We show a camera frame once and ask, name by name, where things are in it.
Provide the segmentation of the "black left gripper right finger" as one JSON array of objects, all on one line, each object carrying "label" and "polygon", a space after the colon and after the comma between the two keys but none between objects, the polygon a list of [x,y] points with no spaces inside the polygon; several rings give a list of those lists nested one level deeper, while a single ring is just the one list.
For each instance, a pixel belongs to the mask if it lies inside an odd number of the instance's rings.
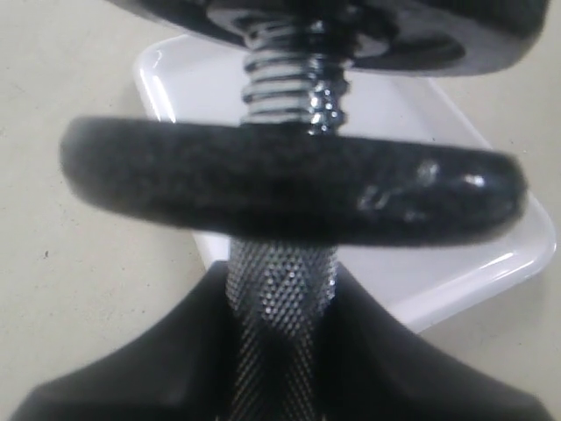
[{"label": "black left gripper right finger", "polygon": [[540,400],[440,351],[345,268],[319,336],[318,400],[329,420],[550,420]]}]

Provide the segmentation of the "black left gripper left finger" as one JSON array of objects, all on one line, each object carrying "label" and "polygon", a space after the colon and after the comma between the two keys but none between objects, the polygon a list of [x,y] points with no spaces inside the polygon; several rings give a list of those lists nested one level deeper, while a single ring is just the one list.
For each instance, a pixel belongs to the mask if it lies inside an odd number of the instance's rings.
[{"label": "black left gripper left finger", "polygon": [[227,405],[236,327],[227,265],[208,272],[169,314],[131,343],[43,383],[13,420],[215,420]]}]

